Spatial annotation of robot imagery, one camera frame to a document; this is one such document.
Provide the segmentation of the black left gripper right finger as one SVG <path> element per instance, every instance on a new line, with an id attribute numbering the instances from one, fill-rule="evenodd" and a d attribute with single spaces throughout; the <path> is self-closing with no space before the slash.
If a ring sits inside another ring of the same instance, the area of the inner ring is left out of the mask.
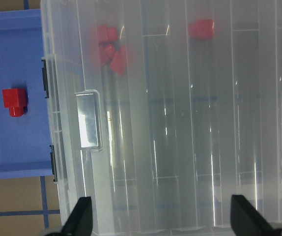
<path id="1" fill-rule="evenodd" d="M 236 236 L 282 236 L 243 195 L 231 196 L 230 226 Z"/>

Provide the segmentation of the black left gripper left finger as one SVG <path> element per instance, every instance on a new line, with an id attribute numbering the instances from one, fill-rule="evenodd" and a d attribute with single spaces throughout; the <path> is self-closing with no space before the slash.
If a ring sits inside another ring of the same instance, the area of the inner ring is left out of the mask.
<path id="1" fill-rule="evenodd" d="M 92 234 L 91 197 L 80 197 L 62 227 L 62 236 L 90 236 Z"/>

